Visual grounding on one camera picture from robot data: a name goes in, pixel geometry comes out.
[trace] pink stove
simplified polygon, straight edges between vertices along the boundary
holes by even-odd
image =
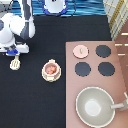
[[[86,87],[104,89],[115,104],[125,100],[126,87],[114,41],[66,43],[66,128],[90,128],[76,112],[77,95]],[[105,128],[128,128],[128,111],[116,110]]]

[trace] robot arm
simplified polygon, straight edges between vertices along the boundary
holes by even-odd
[[[10,30],[12,33],[23,39],[32,38],[35,34],[33,23],[32,0],[18,0],[21,7],[22,16],[13,15],[10,20]]]

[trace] black tabletop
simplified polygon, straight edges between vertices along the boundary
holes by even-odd
[[[0,54],[0,128],[66,128],[65,42],[111,40],[107,16],[34,19],[32,39],[16,36],[30,47],[28,54],[20,56],[21,68],[12,71],[13,57]],[[62,69],[60,79],[53,83],[41,75],[49,59]]]

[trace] cup handle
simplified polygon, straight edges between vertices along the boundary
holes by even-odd
[[[54,80],[54,77],[47,76],[47,80],[48,80],[48,81],[53,81],[53,80]]]
[[[49,62],[55,63],[55,60],[51,59],[51,60],[49,60]]]

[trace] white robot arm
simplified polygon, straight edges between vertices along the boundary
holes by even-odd
[[[32,0],[18,0],[22,16],[7,13],[0,19],[0,48],[14,46],[14,34],[23,39],[32,38],[35,34],[33,23]]]
[[[21,7],[22,17],[12,16],[10,21],[10,29],[13,33],[19,35],[23,39],[32,38],[35,34],[35,26],[33,23],[32,1],[18,0]]]

